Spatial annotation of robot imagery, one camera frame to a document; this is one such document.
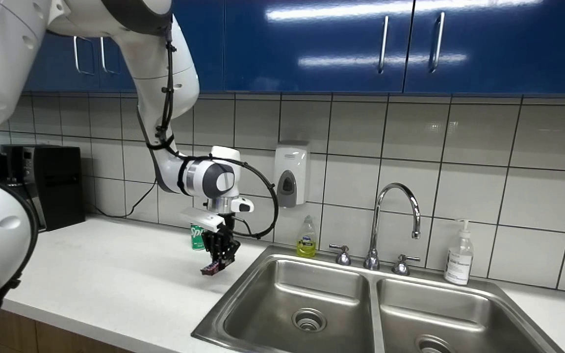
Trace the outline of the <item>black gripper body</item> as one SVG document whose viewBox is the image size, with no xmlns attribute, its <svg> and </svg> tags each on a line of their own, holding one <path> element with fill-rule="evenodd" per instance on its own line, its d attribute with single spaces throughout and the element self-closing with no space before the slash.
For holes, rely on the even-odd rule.
<svg viewBox="0 0 565 353">
<path fill-rule="evenodd" d="M 202 238 L 209 256 L 217 258 L 219 262 L 225 252 L 237 252 L 239 248 L 239 240 L 227 227 L 221 227 L 219 231 L 205 231 Z"/>
</svg>

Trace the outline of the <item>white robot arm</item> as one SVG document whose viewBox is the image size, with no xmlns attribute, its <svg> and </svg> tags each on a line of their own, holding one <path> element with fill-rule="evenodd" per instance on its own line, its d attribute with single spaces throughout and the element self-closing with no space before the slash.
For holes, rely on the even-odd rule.
<svg viewBox="0 0 565 353">
<path fill-rule="evenodd" d="M 43 36 L 107 36 L 129 70 L 137 119 L 162 189 L 204 195 L 207 274 L 235 260 L 233 203 L 239 199 L 239 152 L 215 144 L 205 156 L 176 150 L 170 121 L 200 93 L 198 72 L 172 13 L 172 0 L 0 0 L 0 123 L 21 95 Z"/>
</svg>

